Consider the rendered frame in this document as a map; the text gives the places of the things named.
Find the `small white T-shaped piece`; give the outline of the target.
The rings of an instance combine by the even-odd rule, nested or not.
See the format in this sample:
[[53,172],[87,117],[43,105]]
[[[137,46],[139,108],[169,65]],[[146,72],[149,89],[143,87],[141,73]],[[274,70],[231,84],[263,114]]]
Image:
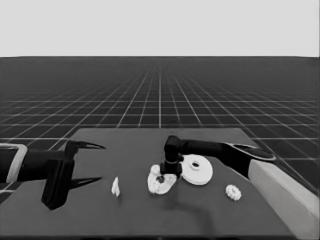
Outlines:
[[120,188],[119,188],[119,179],[118,178],[114,179],[114,181],[112,183],[112,187],[111,187],[111,192],[116,197],[120,196]]

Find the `large thick white disc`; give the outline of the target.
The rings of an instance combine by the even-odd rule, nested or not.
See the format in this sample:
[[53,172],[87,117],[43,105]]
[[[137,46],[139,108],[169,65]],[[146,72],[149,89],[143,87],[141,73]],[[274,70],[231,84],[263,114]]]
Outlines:
[[193,185],[206,185],[213,176],[213,166],[210,161],[201,155],[184,155],[182,178]]

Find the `white round carrier with pins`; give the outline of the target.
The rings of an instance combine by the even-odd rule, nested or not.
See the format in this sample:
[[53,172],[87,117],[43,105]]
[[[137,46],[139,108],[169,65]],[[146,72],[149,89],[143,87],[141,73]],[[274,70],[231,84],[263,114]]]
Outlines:
[[[157,176],[161,176],[161,183],[156,181]],[[152,165],[150,168],[150,172],[147,178],[147,185],[150,193],[163,195],[166,194],[172,188],[176,181],[177,177],[175,175],[165,174],[165,182],[162,182],[160,166],[155,164]]]

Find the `small white toothed gear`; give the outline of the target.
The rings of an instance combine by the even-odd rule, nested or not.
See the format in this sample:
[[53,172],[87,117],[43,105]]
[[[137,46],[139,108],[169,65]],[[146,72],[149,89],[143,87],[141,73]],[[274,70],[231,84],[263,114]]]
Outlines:
[[242,197],[240,189],[235,185],[228,185],[225,189],[226,195],[233,201],[238,201]]

